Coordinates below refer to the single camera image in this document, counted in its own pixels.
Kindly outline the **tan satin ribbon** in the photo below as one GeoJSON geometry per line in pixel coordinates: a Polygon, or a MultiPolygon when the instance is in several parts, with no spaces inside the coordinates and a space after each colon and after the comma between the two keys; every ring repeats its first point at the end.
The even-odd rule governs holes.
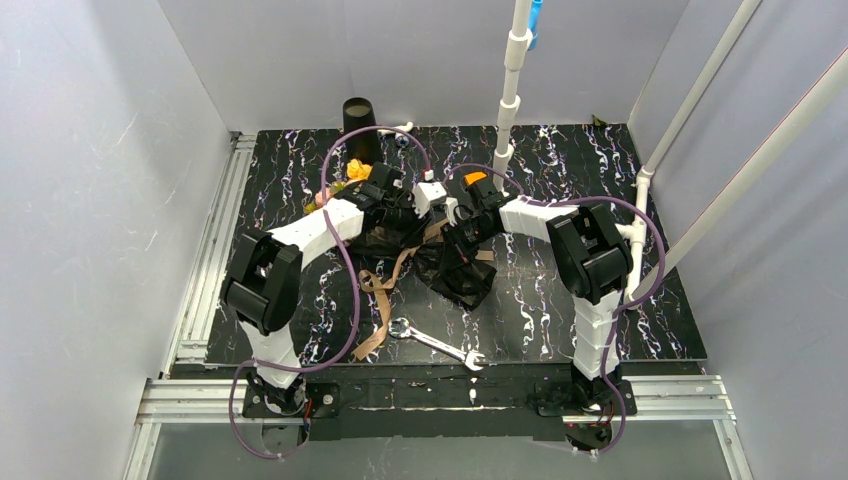
{"type": "Polygon", "coordinates": [[[418,245],[401,250],[399,255],[396,257],[391,276],[387,280],[383,281],[378,275],[367,269],[363,269],[359,272],[358,278],[360,288],[363,292],[369,293],[374,297],[381,325],[374,331],[373,334],[353,349],[353,355],[357,360],[365,360],[370,354],[381,347],[389,336],[389,326],[392,313],[390,295],[396,286],[404,262],[408,258],[413,258],[425,242],[440,237],[441,228],[447,224],[447,220],[442,220],[427,227],[424,231],[422,241],[418,245]]]}

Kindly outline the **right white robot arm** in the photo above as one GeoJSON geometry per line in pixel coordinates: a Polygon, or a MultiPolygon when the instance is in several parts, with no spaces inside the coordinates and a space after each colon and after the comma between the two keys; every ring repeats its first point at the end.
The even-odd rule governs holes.
{"type": "Polygon", "coordinates": [[[554,205],[498,190],[493,180],[474,175],[464,189],[471,213],[442,227],[437,267],[446,293],[468,307],[486,296],[496,271],[477,257],[482,243],[500,234],[519,234],[548,243],[560,280],[572,295],[577,341],[573,365],[588,381],[619,364],[613,346],[614,313],[633,260],[609,209],[603,205],[554,205]]]}

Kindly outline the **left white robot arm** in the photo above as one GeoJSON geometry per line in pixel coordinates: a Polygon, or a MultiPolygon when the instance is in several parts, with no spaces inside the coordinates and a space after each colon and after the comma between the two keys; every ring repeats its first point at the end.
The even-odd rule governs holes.
{"type": "Polygon", "coordinates": [[[442,191],[427,182],[406,188],[399,169],[376,163],[365,178],[343,183],[301,218],[239,237],[220,303],[247,336],[251,365],[264,384],[292,390],[314,370],[301,363],[290,327],[300,304],[302,272],[330,250],[345,261],[355,255],[398,255],[423,238],[432,220],[424,194],[442,191]]]}

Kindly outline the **black cone vase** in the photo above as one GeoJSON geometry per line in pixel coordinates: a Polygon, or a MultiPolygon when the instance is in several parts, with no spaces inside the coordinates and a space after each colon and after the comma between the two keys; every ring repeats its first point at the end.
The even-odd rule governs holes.
{"type": "MultiPolygon", "coordinates": [[[[364,127],[376,126],[376,117],[371,102],[362,97],[352,97],[343,104],[343,132],[348,134],[364,127]]],[[[346,142],[350,160],[373,165],[384,159],[380,136],[377,130],[369,130],[351,137],[346,142]]]]}

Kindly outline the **orange tape measure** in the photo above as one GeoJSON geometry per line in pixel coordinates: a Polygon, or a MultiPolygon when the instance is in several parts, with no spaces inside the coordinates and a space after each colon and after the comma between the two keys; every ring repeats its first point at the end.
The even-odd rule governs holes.
{"type": "Polygon", "coordinates": [[[474,183],[484,180],[487,177],[488,175],[482,171],[471,172],[463,176],[463,185],[465,187],[470,187],[474,183]]]}

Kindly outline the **small white pipe fitting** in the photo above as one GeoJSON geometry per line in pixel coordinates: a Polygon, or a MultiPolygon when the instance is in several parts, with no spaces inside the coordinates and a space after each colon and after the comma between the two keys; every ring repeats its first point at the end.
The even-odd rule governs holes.
{"type": "Polygon", "coordinates": [[[406,148],[411,143],[409,133],[413,127],[414,123],[409,121],[405,124],[394,126],[391,129],[380,129],[378,135],[381,138],[391,138],[397,148],[406,148]]]}

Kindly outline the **silver combination wrench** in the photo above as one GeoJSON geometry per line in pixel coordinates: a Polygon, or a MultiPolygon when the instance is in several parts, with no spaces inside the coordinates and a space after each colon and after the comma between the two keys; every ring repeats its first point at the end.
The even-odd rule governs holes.
{"type": "Polygon", "coordinates": [[[484,366],[481,365],[481,362],[484,360],[484,356],[481,353],[475,350],[465,351],[430,336],[413,327],[409,320],[405,317],[391,320],[389,322],[388,332],[396,339],[415,340],[430,347],[431,349],[440,351],[454,359],[457,359],[470,371],[478,372],[484,368],[484,366]]]}

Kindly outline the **blue clip on pipe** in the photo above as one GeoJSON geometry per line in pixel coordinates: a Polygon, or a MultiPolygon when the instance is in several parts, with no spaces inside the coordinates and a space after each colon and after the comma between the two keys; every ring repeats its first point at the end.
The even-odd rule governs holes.
{"type": "Polygon", "coordinates": [[[528,51],[532,51],[537,45],[538,21],[543,4],[543,0],[533,0],[531,3],[531,10],[528,16],[528,29],[531,33],[531,40],[528,44],[528,51]]]}

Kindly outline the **white pvc pipe frame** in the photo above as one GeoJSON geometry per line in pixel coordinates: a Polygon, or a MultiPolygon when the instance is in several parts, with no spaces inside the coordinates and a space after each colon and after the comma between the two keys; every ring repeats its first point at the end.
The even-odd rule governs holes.
{"type": "MultiPolygon", "coordinates": [[[[567,90],[626,97],[647,161],[735,12],[735,1],[548,1],[541,55],[567,90]]],[[[651,183],[677,241],[847,46],[843,1],[763,1],[661,159],[651,183]]],[[[691,305],[779,311],[847,302],[847,97],[837,95],[686,254],[691,305]]]]}

